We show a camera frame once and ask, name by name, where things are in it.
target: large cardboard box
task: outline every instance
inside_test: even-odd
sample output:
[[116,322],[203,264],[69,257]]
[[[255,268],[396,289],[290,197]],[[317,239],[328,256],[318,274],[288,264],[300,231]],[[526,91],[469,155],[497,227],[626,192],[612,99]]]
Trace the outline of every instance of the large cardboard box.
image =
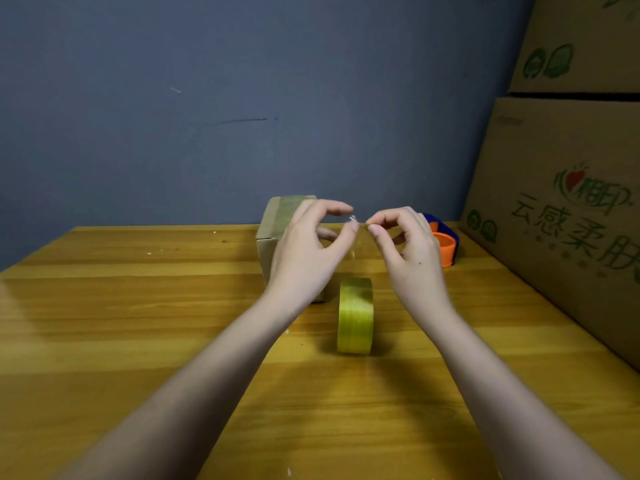
[[[315,198],[315,195],[288,195],[285,197],[273,197],[267,204],[260,227],[258,227],[258,233],[255,236],[265,285],[269,283],[271,261],[273,260],[276,246],[289,222],[291,222],[293,213],[303,200]],[[314,302],[319,301],[324,301],[322,292],[314,300]]]
[[640,369],[640,103],[501,98],[462,230]]
[[640,93],[640,0],[537,0],[510,92]]

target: roll of tape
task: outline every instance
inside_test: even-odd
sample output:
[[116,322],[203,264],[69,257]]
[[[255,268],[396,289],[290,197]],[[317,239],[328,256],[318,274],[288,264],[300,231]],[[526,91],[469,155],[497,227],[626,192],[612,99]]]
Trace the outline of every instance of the roll of tape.
[[373,341],[373,286],[369,278],[340,281],[338,352],[368,354]]

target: wood grain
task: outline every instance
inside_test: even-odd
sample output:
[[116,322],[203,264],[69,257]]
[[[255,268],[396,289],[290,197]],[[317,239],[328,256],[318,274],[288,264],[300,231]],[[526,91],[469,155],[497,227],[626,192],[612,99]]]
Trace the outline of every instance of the wood grain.
[[[76,228],[0,274],[0,477],[50,476],[263,290],[256,226]],[[335,352],[340,276],[370,277],[372,355]],[[640,375],[461,236],[473,327],[569,425],[640,477]],[[272,348],[202,478],[484,479],[492,460],[436,348],[361,232]]]

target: gray wall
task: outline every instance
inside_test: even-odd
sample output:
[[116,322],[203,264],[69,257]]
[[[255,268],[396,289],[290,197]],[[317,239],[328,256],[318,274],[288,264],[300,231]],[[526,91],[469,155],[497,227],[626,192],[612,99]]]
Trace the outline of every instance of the gray wall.
[[0,267],[274,195],[456,219],[532,0],[0,1]]

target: orange plastic ring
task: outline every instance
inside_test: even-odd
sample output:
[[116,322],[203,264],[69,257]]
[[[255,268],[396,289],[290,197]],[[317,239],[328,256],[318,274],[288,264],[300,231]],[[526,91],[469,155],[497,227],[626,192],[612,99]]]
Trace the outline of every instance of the orange plastic ring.
[[448,267],[453,264],[453,254],[456,252],[456,240],[448,234],[434,232],[434,236],[440,243],[440,258],[442,259],[442,267]]

